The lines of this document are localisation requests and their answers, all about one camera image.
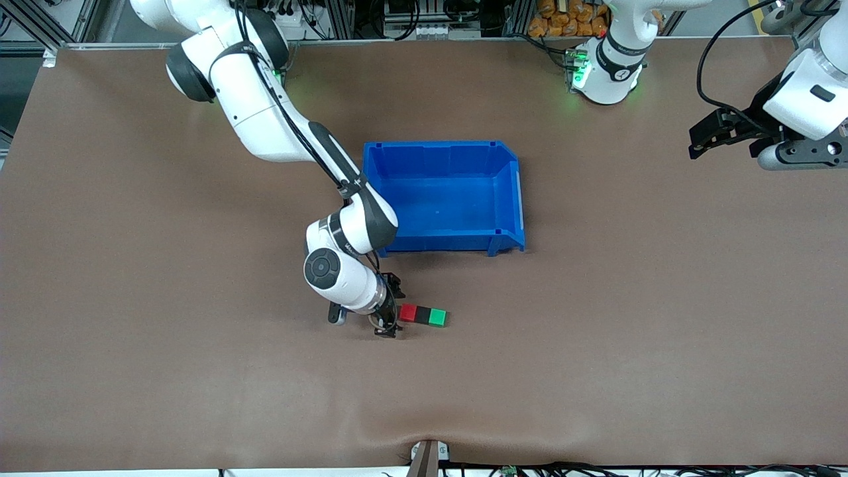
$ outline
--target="black joint cap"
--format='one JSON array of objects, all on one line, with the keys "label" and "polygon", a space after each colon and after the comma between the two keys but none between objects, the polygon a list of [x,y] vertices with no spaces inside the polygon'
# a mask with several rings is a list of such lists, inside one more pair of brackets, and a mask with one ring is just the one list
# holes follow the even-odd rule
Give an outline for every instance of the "black joint cap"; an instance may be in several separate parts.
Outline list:
[{"label": "black joint cap", "polygon": [[318,249],[306,257],[304,276],[318,289],[329,289],[336,284],[342,263],[338,254],[330,249]]}]

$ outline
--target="metal frame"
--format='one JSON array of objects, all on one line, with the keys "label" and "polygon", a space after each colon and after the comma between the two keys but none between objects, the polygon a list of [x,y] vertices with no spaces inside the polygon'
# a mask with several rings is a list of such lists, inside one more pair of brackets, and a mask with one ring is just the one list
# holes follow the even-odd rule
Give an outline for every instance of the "metal frame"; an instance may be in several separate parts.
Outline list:
[{"label": "metal frame", "polygon": [[[817,0],[816,2],[811,2],[810,7],[825,10],[838,7],[839,5],[837,3],[837,0]],[[807,21],[795,24],[792,37],[798,48],[802,48],[812,41],[818,34],[818,31],[822,29],[822,25],[824,25],[829,18],[830,17],[816,17],[807,20],[807,17],[805,17],[804,20]]]},{"label": "metal frame", "polygon": [[6,141],[7,143],[12,143],[12,137],[14,134],[3,126],[0,126],[0,139]]},{"label": "metal frame", "polygon": [[683,19],[683,16],[686,14],[686,10],[682,10],[679,12],[674,12],[668,16],[666,19],[666,24],[662,28],[662,32],[659,36],[671,36],[674,32],[674,29],[680,25],[680,20]]},{"label": "metal frame", "polygon": [[84,0],[77,16],[74,30],[68,32],[50,13],[35,0],[0,0],[0,9],[22,30],[32,37],[32,42],[4,42],[3,57],[39,57],[44,50],[56,54],[69,43],[84,42],[92,28],[92,17],[102,5],[101,0]]},{"label": "metal frame", "polygon": [[351,40],[354,37],[354,9],[347,0],[327,0],[326,10],[330,14],[330,25],[334,40]]},{"label": "metal frame", "polygon": [[33,0],[0,0],[0,8],[34,40],[53,53],[74,41],[74,37]]}]

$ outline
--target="black cable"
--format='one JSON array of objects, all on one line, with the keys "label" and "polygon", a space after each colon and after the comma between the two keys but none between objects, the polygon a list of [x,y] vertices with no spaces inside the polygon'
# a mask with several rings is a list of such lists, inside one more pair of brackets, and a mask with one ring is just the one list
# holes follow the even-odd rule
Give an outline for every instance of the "black cable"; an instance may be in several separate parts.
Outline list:
[{"label": "black cable", "polygon": [[707,96],[706,93],[704,93],[703,86],[701,85],[701,77],[702,77],[703,72],[704,72],[704,62],[706,61],[706,55],[710,52],[710,50],[712,49],[712,46],[716,44],[716,41],[722,35],[722,33],[724,33],[725,30],[727,30],[733,23],[735,23],[736,20],[739,20],[740,18],[746,16],[747,14],[749,14],[749,13],[755,11],[755,10],[758,10],[760,8],[767,6],[767,5],[775,3],[776,1],[777,0],[764,0],[762,2],[759,2],[756,5],[752,5],[749,8],[746,8],[746,9],[742,10],[741,12],[737,13],[736,15],[734,15],[733,18],[728,20],[727,23],[722,25],[722,27],[719,28],[718,31],[716,31],[716,34],[713,35],[712,38],[710,38],[710,41],[706,44],[706,47],[704,48],[704,53],[701,54],[700,60],[698,61],[698,71],[697,71],[696,77],[695,77],[695,88],[698,90],[698,96],[700,96],[701,99],[703,99],[704,101],[706,101],[709,104],[712,104],[713,106],[718,106],[719,108],[730,109],[731,111],[736,113],[736,115],[738,117],[740,117],[743,121],[747,121],[754,128],[756,128],[758,131],[760,131],[764,134],[767,134],[768,136],[773,135],[771,131],[766,129],[760,123],[752,120],[750,117],[748,117],[748,115],[743,113],[739,108],[731,106],[730,104],[727,104],[727,103],[723,103],[721,101],[716,101],[715,99]]},{"label": "black cable", "polygon": [[457,3],[456,0],[445,0],[444,5],[442,7],[442,13],[444,16],[448,17],[451,21],[455,21],[458,23],[465,23],[468,21],[478,20],[480,18],[480,8],[477,7],[477,12],[475,14],[470,14],[468,16],[462,16],[461,14],[455,14],[450,11],[450,8],[454,3]]},{"label": "black cable", "polygon": [[[377,20],[381,17],[384,17],[382,12],[375,13],[377,7],[383,3],[384,0],[371,0],[371,6],[368,8],[368,17],[371,23],[371,28],[374,30],[374,33],[377,34],[378,37],[382,39],[389,39],[390,36],[386,36],[383,28],[377,26]],[[418,3],[418,0],[410,0],[410,24],[407,25],[406,30],[400,36],[392,38],[394,41],[399,42],[400,40],[405,40],[410,35],[415,33],[416,28],[418,27],[418,23],[421,20],[421,4]]]},{"label": "black cable", "polygon": [[[315,34],[321,40],[329,40],[330,37],[326,33],[324,33],[324,29],[321,28],[321,24],[318,22],[318,17],[315,15],[315,5],[312,4],[312,8],[310,9],[310,16],[312,17],[312,20],[306,19],[306,8],[304,7],[304,4],[300,0],[298,0],[298,5],[300,6],[300,12],[304,15],[304,21],[306,22],[306,25],[308,25],[309,28],[311,28],[312,31],[314,31]],[[318,28],[321,28],[321,31],[318,31],[315,28],[316,25],[318,25]]]},{"label": "black cable", "polygon": [[836,10],[812,10],[810,9],[810,2],[812,0],[804,0],[801,3],[801,13],[808,17],[827,17],[830,15],[836,15],[840,10],[837,8]]},{"label": "black cable", "polygon": [[419,0],[410,0],[410,24],[406,27],[404,34],[395,38],[394,41],[405,40],[409,35],[415,33],[418,27],[418,20],[421,18],[421,4],[418,2]]},{"label": "black cable", "polygon": [[[374,254],[374,258],[377,258],[377,253],[376,253],[376,251],[373,251],[373,252],[371,252],[371,253],[373,253],[373,254]],[[380,272],[380,259],[379,259],[379,258],[377,258],[377,263],[375,263],[375,262],[374,262],[374,259],[372,259],[372,258],[371,258],[371,253],[367,253],[367,254],[365,254],[365,258],[367,258],[367,259],[368,259],[368,261],[371,263],[371,268],[373,268],[373,269],[374,269],[374,272],[379,273],[379,272]]]},{"label": "black cable", "polygon": [[801,475],[802,477],[812,477],[815,474],[814,472],[809,472],[807,470],[800,469],[800,468],[797,468],[797,467],[794,467],[794,466],[791,466],[791,465],[784,465],[784,464],[781,464],[781,463],[773,463],[771,465],[765,465],[765,466],[762,466],[762,467],[754,468],[752,470],[749,470],[747,472],[743,472],[741,474],[734,473],[734,477],[747,477],[748,475],[756,474],[757,472],[762,472],[764,470],[779,470],[779,471],[783,471],[783,472],[791,472],[793,474]]},{"label": "black cable", "polygon": [[315,148],[312,146],[310,141],[300,131],[298,126],[296,124],[294,124],[294,120],[292,119],[292,116],[290,116],[288,114],[288,112],[286,112],[286,109],[282,107],[282,103],[280,103],[280,99],[277,97],[276,92],[274,91],[274,87],[271,84],[269,84],[268,81],[266,80],[265,75],[262,73],[262,69],[259,67],[259,61],[261,60],[261,61],[265,62],[265,60],[262,59],[262,57],[260,57],[258,55],[257,50],[256,50],[256,45],[254,45],[250,41],[250,39],[248,38],[248,33],[247,33],[248,32],[248,27],[247,27],[247,24],[248,24],[247,1],[246,0],[240,0],[238,6],[241,7],[241,15],[242,15],[241,22],[239,22],[238,21],[239,19],[236,18],[237,23],[239,24],[239,30],[242,32],[243,41],[247,45],[249,45],[252,48],[252,50],[242,49],[242,50],[234,52],[233,54],[244,53],[244,54],[247,54],[248,57],[250,57],[251,63],[253,63],[253,65],[254,65],[254,70],[256,71],[256,75],[262,81],[262,84],[265,85],[265,88],[267,89],[268,94],[270,94],[271,98],[274,100],[276,107],[282,113],[283,119],[286,120],[286,124],[288,124],[288,127],[292,130],[292,133],[294,134],[294,136],[298,139],[298,141],[304,147],[304,149],[306,149],[306,152],[308,152],[310,154],[310,157],[312,157],[312,159],[315,161],[315,163],[318,164],[318,166],[330,177],[330,179],[333,181],[333,183],[336,184],[336,188],[342,188],[342,186],[343,186],[342,183],[336,178],[336,176],[332,173],[332,171],[330,171],[329,166],[326,164],[326,162],[324,162],[324,160],[321,158],[321,155],[318,154],[318,151],[315,150]]},{"label": "black cable", "polygon": [[374,15],[374,10],[376,7],[380,5],[381,0],[371,0],[371,6],[368,8],[368,20],[371,22],[371,28],[375,34],[377,34],[380,38],[386,38],[386,35],[383,33],[382,28],[377,27],[376,20],[382,15],[377,14]]},{"label": "black cable", "polygon": [[545,42],[544,42],[544,39],[543,39],[543,38],[539,38],[539,40],[540,40],[540,41],[539,41],[539,42],[537,42],[536,40],[533,40],[530,36],[527,36],[527,35],[525,35],[525,34],[523,34],[523,33],[510,33],[510,34],[508,34],[507,36],[508,36],[508,37],[509,37],[509,36],[513,36],[513,37],[515,37],[515,38],[522,38],[522,39],[526,40],[528,43],[530,43],[530,44],[531,44],[531,45],[533,45],[534,47],[536,47],[536,48],[538,48],[538,49],[540,49],[540,50],[544,51],[545,53],[547,53],[547,54],[548,54],[548,58],[550,58],[550,60],[554,62],[554,65],[557,65],[557,66],[559,66],[560,68],[562,68],[562,69],[564,69],[564,70],[567,70],[567,69],[568,69],[568,67],[567,67],[564,63],[561,63],[560,61],[557,61],[557,60],[556,60],[556,58],[555,58],[555,56],[553,56],[553,55],[563,56],[563,55],[565,55],[565,54],[566,54],[566,50],[564,50],[564,49],[559,49],[559,48],[551,48],[551,47],[549,47],[547,44],[545,44]]},{"label": "black cable", "polygon": [[686,474],[695,474],[699,475],[700,477],[730,477],[734,475],[734,472],[724,467],[719,467],[715,469],[704,469],[703,467],[690,466],[684,467],[675,473],[675,475],[678,476]]}]

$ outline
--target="table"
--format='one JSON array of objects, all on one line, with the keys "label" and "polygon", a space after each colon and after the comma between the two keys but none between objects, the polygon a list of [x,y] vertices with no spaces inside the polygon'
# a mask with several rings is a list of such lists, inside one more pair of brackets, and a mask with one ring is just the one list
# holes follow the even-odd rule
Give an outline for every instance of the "table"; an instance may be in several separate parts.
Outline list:
[{"label": "table", "polygon": [[[394,255],[444,329],[326,324],[305,227],[318,167],[251,157],[165,51],[62,51],[0,175],[0,469],[848,460],[848,177],[691,161],[705,42],[663,39],[623,103],[591,104],[522,42],[311,47],[287,88],[367,141],[500,139],[527,252]],[[785,38],[717,44],[744,106]]]}]

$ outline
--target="green block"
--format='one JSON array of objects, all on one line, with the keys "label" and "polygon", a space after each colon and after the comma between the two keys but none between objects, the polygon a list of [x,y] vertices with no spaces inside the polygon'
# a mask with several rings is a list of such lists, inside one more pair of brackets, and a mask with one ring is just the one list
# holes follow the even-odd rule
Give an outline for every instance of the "green block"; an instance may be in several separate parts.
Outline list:
[{"label": "green block", "polygon": [[448,313],[445,310],[430,309],[430,326],[438,326],[444,328],[444,322],[448,318]]}]

